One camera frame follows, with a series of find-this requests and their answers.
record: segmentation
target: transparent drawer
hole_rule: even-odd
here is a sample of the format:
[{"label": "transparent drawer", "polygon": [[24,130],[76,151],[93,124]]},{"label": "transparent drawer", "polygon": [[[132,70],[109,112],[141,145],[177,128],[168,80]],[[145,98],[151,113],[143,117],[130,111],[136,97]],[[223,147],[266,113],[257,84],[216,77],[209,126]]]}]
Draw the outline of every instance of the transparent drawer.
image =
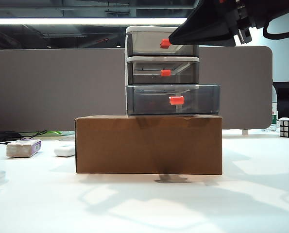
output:
[{"label": "transparent drawer", "polygon": [[128,115],[217,114],[220,86],[131,85],[126,87]]},{"label": "transparent drawer", "polygon": [[198,83],[198,57],[127,58],[128,84]]},{"label": "transparent drawer", "polygon": [[168,37],[176,27],[131,26],[126,29],[125,50],[131,56],[196,56],[198,46],[172,45]]}]

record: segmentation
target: cubicle divider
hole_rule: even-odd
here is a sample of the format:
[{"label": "cubicle divider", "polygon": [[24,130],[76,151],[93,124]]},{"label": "cubicle divider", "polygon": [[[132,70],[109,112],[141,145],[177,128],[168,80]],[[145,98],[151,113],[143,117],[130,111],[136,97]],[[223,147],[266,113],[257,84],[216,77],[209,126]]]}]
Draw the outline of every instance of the cubicle divider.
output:
[{"label": "cubicle divider", "polygon": [[[224,129],[270,125],[269,48],[200,48],[199,80],[221,84]],[[76,117],[123,115],[124,85],[124,49],[0,50],[0,131],[71,131]]]}]

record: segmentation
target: cardboard box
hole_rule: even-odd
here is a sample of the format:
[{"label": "cardboard box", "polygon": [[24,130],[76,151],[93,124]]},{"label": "cardboard box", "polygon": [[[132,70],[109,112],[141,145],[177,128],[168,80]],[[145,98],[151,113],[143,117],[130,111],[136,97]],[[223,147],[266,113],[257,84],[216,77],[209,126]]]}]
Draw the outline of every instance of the cardboard box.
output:
[{"label": "cardboard box", "polygon": [[222,174],[219,116],[75,119],[77,173]]}]

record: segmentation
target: ceiling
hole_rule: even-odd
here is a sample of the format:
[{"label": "ceiling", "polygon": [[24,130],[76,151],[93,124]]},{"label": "ceiling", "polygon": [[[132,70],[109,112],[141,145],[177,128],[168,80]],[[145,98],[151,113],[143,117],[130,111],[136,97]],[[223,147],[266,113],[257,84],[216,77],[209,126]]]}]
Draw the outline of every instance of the ceiling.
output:
[{"label": "ceiling", "polygon": [[[0,0],[0,18],[187,17],[198,0]],[[91,25],[0,25],[0,50],[113,48],[125,29]]]}]

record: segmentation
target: red drawer handle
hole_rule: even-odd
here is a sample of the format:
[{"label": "red drawer handle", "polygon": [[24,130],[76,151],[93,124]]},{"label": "red drawer handle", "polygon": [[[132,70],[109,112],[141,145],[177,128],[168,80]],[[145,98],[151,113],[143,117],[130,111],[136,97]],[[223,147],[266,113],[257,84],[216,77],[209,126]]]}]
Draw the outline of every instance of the red drawer handle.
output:
[{"label": "red drawer handle", "polygon": [[160,42],[160,48],[161,49],[168,49],[169,46],[171,45],[169,39],[162,39],[162,41]]},{"label": "red drawer handle", "polygon": [[171,105],[184,104],[183,96],[169,96],[169,99]]},{"label": "red drawer handle", "polygon": [[171,69],[162,69],[160,71],[161,76],[171,76]]}]

